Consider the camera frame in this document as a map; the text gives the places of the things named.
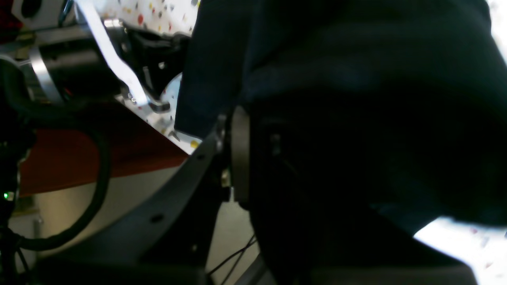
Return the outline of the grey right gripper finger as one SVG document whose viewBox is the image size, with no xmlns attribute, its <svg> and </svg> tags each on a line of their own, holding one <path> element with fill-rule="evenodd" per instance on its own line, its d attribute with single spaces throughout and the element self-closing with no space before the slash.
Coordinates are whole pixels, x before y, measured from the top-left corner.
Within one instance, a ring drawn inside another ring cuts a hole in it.
<svg viewBox="0 0 507 285">
<path fill-rule="evenodd" d="M 86 240 L 36 266 L 42 285 L 212 285 L 205 271 L 221 204 L 230 197 L 225 170 L 239 170 L 248 200 L 244 155 L 250 118 L 244 108 L 216 127 L 152 197 Z"/>
</svg>

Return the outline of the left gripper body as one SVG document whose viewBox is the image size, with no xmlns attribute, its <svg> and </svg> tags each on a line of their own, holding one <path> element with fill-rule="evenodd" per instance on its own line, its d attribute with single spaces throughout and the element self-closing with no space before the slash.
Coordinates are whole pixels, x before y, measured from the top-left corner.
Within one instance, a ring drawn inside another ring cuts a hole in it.
<svg viewBox="0 0 507 285">
<path fill-rule="evenodd" d="M 120 42 L 120 57 L 134 71 L 154 99 L 183 72 L 190 36 L 157 34 L 126 25 Z"/>
</svg>

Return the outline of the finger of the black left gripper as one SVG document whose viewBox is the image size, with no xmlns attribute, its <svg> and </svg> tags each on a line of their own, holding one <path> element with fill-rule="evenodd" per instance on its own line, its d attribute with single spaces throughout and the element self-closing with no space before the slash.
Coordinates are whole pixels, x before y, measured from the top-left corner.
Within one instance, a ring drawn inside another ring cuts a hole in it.
<svg viewBox="0 0 507 285">
<path fill-rule="evenodd" d="M 116 52 L 109 38 L 104 21 L 96 12 L 93 2 L 90 0 L 76 0 L 75 4 L 85 18 L 88 27 L 93 34 L 101 54 L 114 75 L 128 88 L 131 101 L 138 105 L 148 105 L 156 113 L 164 113 L 170 110 L 169 102 L 161 102 L 154 99 L 143 87 L 134 71 L 127 65 Z"/>
</svg>

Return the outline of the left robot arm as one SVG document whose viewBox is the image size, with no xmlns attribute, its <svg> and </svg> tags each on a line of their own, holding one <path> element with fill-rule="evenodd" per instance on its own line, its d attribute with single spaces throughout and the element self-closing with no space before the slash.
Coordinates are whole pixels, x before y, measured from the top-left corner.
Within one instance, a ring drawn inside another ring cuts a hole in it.
<svg viewBox="0 0 507 285">
<path fill-rule="evenodd" d="M 148 86 L 148 81 L 142 81 L 127 58 L 116 51 L 120 40 L 109 36 L 109 26 L 100 18 L 93 2 L 78 0 L 76 5 L 91 31 L 91 42 L 96 47 L 99 63 L 105 65 L 120 85 L 128 89 L 136 103 L 150 105 L 154 112 L 168 111 L 169 103 L 154 99 L 154 89 Z M 4 56 L 1 58 L 1 277 L 6 285 L 20 284 L 16 256 L 20 257 L 25 272 L 29 273 L 22 249 L 56 249 L 74 239 L 90 224 L 103 206 L 111 176 L 111 154 L 105 139 L 96 130 L 78 121 L 74 117 L 76 109 L 59 99 L 60 92 L 46 67 L 36 71 L 36 75 L 40 76 L 44 92 L 53 96 L 51 105 L 32 102 L 24 87 L 18 61 Z M 36 141 L 35 130 L 38 127 L 75 129 L 89 136 L 98 149 L 99 170 L 90 205 L 69 229 L 48 238 L 29 239 L 11 231 L 8 221 L 19 194 L 19 166 Z"/>
</svg>

